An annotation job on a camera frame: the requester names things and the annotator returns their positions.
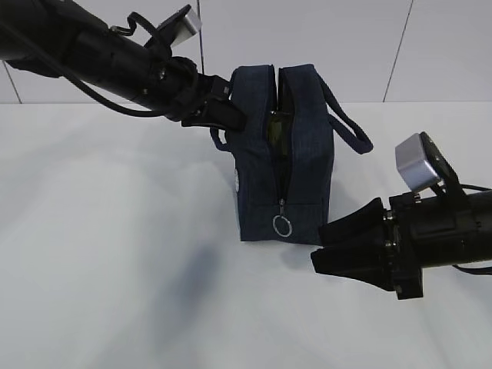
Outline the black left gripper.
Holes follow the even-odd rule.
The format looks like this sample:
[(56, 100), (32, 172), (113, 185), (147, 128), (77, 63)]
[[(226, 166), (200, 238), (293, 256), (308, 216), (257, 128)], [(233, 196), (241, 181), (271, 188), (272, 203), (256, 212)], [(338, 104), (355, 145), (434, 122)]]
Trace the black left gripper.
[(229, 82), (217, 75), (198, 72), (190, 59), (175, 57), (178, 80), (183, 83), (168, 106), (168, 118), (181, 122), (184, 128), (216, 128), (243, 131), (246, 115), (229, 101)]

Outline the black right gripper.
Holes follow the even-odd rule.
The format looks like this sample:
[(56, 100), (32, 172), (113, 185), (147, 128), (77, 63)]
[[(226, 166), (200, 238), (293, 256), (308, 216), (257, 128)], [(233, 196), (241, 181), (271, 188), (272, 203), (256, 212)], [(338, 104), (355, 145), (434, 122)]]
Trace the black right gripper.
[[(414, 251), (409, 214), (420, 201), (413, 192), (381, 198), (318, 228), (323, 248), (311, 253), (314, 271), (395, 292), (398, 300), (422, 298), (421, 263)], [(352, 242), (384, 227), (384, 244)]]

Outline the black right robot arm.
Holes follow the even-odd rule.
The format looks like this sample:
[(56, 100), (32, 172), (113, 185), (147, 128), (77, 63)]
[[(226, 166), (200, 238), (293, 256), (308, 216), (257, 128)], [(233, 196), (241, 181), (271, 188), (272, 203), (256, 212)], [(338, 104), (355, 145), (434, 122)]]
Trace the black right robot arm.
[(416, 201), (405, 193), (392, 197), (390, 208), (375, 198), (320, 227), (314, 270), (394, 292), (400, 300), (424, 296), (425, 268), (489, 276), (490, 267), (474, 263), (491, 259), (491, 193), (464, 194), (463, 200), (457, 210), (447, 194)]

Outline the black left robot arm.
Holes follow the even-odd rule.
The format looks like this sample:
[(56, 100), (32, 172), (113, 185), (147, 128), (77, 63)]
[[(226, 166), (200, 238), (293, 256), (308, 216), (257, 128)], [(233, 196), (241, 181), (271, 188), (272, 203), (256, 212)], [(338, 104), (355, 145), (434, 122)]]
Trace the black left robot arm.
[(137, 12), (127, 22), (107, 25), (73, 1), (3, 1), (1, 59), (21, 71), (64, 78), (123, 115), (244, 129), (247, 119), (230, 99), (229, 81), (200, 73), (191, 59), (172, 52), (201, 30), (190, 5), (160, 25)]

